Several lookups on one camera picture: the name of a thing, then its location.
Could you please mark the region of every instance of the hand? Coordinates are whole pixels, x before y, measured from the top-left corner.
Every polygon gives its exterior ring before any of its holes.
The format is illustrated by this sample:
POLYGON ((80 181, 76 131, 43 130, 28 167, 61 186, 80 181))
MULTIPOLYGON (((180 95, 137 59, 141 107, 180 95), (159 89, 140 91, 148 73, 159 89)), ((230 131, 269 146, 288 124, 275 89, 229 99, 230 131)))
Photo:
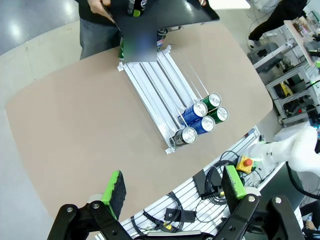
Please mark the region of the hand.
POLYGON ((104 7, 102 6, 109 6, 111 4, 110 0, 87 0, 88 4, 90 6, 91 12, 94 14, 100 14, 101 16, 104 16, 108 18, 111 22, 115 23, 115 21, 110 17, 110 15, 106 12, 104 7))
POLYGON ((314 223, 312 221, 305 222, 305 228, 310 230, 317 230, 314 223))
POLYGON ((199 0, 199 3, 201 4, 202 1, 203 1, 202 6, 207 4, 207 0, 199 0))

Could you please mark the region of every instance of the shoe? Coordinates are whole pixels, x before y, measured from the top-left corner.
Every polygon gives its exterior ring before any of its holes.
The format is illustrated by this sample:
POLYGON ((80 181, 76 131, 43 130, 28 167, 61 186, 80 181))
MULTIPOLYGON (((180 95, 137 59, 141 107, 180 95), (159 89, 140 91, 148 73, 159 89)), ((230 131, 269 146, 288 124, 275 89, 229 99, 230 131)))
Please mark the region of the shoe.
POLYGON ((249 38, 246 40, 246 44, 251 51, 256 47, 255 41, 250 40, 249 38))

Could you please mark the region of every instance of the screw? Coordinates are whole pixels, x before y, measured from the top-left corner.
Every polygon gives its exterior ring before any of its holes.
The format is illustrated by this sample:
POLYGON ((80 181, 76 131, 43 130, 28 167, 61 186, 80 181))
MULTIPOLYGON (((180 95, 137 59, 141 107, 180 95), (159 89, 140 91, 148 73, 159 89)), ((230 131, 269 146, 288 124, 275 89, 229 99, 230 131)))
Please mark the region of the screw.
POLYGON ((275 198, 275 203, 280 204, 282 202, 282 199, 280 197, 275 198))
POLYGON ((249 202, 254 202, 256 198, 254 196, 249 196, 248 197, 249 202))

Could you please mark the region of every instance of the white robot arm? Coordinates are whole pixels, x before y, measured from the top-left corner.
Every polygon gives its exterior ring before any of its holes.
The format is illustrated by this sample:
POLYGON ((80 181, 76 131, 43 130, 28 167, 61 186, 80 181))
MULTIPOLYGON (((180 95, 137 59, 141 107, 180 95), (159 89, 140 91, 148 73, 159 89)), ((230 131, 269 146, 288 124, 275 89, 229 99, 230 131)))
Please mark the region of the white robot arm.
POLYGON ((320 177, 320 155, 315 152, 317 140, 317 130, 307 126, 286 140, 257 143, 247 150, 246 155, 260 159, 264 166, 288 162, 296 172, 312 172, 320 177))

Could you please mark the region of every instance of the black plate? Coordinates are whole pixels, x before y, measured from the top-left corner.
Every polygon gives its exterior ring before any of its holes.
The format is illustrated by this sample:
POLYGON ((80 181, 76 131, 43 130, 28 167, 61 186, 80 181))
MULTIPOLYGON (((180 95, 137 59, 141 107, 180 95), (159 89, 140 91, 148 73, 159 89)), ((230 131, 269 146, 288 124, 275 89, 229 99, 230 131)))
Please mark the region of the black plate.
MULTIPOLYGON (((131 24, 130 17, 128 17, 128 4, 129 0, 112 0, 109 6, 120 29, 131 24)), ((209 6, 208 1, 206 6, 201 6, 198 0, 148 0, 139 20, 149 21, 150 19, 154 20, 154 28, 158 30, 218 21, 220 18, 209 6)))

